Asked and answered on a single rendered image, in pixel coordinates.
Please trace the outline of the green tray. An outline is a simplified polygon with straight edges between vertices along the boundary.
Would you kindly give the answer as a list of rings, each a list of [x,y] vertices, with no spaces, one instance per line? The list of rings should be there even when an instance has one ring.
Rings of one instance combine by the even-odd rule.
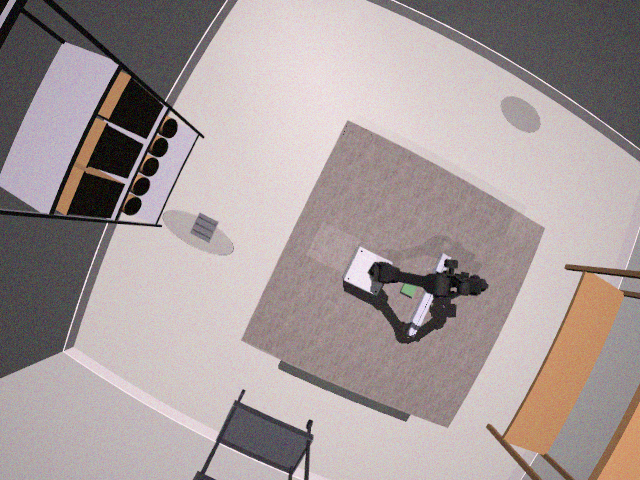
[[[416,285],[412,286],[412,285],[404,283],[400,292],[404,292],[405,294],[413,297],[417,287],[418,286],[416,286]]]

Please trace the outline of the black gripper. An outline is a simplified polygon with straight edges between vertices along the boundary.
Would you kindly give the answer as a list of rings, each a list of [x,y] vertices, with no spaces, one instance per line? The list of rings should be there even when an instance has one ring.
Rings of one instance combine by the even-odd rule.
[[[445,259],[444,260],[444,267],[445,268],[449,268],[449,270],[444,270],[443,273],[449,273],[449,274],[455,275],[454,274],[454,268],[458,268],[458,261],[457,260]],[[455,287],[454,279],[451,276],[450,276],[450,278],[451,278],[450,288],[451,287],[453,288],[453,287]],[[453,293],[455,293],[455,291],[450,291],[450,289],[449,289],[448,295],[453,294]]]

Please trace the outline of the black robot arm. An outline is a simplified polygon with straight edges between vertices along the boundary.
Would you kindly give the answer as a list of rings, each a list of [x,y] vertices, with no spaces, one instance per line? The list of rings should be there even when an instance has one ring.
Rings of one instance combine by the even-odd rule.
[[[463,296],[478,296],[482,291],[488,289],[486,280],[480,279],[476,274],[470,275],[466,272],[460,274],[443,273],[429,274],[421,276],[400,271],[400,268],[386,262],[375,262],[370,267],[368,274],[373,277],[372,281],[385,284],[402,282],[409,285],[423,287],[427,294],[433,294],[433,297],[440,299],[454,299]],[[449,276],[447,276],[449,275]],[[456,276],[458,275],[458,276]],[[454,285],[457,292],[448,295],[450,289],[451,278],[454,279]]]

